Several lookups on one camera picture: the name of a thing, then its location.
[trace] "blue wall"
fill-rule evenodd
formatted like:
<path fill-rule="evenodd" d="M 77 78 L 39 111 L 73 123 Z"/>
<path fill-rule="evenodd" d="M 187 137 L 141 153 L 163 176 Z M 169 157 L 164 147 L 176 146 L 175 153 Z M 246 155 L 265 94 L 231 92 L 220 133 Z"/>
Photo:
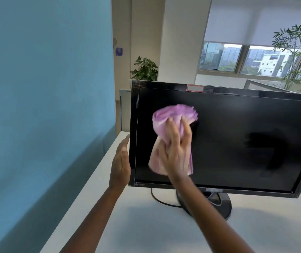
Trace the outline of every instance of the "blue wall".
<path fill-rule="evenodd" d="M 111 0 L 0 0 L 0 252 L 39 252 L 115 138 Z"/>

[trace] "monitor screen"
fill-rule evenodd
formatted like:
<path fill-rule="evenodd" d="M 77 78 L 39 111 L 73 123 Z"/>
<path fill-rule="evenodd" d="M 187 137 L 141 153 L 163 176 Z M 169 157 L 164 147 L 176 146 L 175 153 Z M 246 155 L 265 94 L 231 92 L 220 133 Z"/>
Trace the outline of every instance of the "monitor screen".
<path fill-rule="evenodd" d="M 131 124 L 134 182 L 170 184 L 148 167 L 157 138 L 152 115 L 185 104 L 198 113 L 191 124 L 191 178 L 198 187 L 295 193 L 301 179 L 300 100 L 245 95 L 250 90 L 243 95 L 142 86 L 133 91 L 138 91 L 137 119 L 131 120 L 137 123 Z"/>

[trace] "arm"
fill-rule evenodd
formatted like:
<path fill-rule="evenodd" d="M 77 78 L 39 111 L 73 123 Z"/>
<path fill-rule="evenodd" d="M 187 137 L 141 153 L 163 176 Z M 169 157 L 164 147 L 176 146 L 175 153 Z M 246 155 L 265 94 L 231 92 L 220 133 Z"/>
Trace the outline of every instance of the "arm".
<path fill-rule="evenodd" d="M 184 135 L 181 139 L 178 129 L 169 119 L 166 130 L 171 137 L 170 146 L 166 146 L 162 141 L 158 148 L 170 181 L 182 196 L 213 252 L 253 253 L 254 251 L 228 225 L 190 177 L 184 174 L 189 164 L 192 132 L 184 118 L 182 118 L 182 124 Z"/>
<path fill-rule="evenodd" d="M 108 188 L 60 253 L 95 252 L 115 203 L 130 179 L 131 166 L 127 153 L 128 140 L 129 135 L 119 144 L 116 150 Z"/>

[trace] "forearm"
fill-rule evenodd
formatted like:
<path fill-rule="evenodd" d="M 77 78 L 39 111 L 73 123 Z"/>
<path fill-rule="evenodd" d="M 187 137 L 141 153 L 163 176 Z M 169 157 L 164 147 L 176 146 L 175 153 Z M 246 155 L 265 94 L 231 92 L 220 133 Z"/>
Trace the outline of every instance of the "forearm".
<path fill-rule="evenodd" d="M 93 253 L 119 196 L 119 192 L 107 189 L 60 252 Z"/>
<path fill-rule="evenodd" d="M 173 179 L 173 184 L 195 218 L 213 252 L 253 252 L 205 198 L 190 177 Z"/>

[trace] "potted plant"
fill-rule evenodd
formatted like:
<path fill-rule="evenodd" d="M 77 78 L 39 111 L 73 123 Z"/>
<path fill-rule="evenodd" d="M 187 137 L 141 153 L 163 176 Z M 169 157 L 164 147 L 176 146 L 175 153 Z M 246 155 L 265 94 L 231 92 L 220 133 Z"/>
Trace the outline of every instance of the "potted plant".
<path fill-rule="evenodd" d="M 139 68 L 130 73 L 133 75 L 132 79 L 136 80 L 153 80 L 157 81 L 158 79 L 158 67 L 150 59 L 142 58 L 139 56 L 135 61 L 134 65 L 138 65 Z"/>
<path fill-rule="evenodd" d="M 291 58 L 281 63 L 279 67 L 279 71 L 287 69 L 287 72 L 277 78 L 284 82 L 284 89 L 288 90 L 294 83 L 301 84 L 301 24 L 288 29 L 280 29 L 274 34 L 272 44 L 274 51 L 280 49 L 291 53 Z"/>

